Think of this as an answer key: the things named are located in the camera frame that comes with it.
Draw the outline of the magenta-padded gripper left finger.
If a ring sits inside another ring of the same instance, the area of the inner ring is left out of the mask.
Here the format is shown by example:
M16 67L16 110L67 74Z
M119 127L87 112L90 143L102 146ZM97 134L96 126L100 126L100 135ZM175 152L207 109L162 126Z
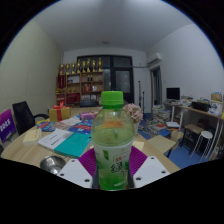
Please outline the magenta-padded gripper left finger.
M70 159L58 176L83 188L91 188L96 175L94 149L84 153L79 159Z

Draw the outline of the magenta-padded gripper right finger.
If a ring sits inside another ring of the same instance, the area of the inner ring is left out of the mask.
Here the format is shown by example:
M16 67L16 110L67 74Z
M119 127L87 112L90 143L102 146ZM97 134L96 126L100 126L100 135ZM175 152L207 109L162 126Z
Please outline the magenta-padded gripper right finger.
M169 175L169 171L156 156L146 156L136 147L131 149L129 169L135 188L141 188Z

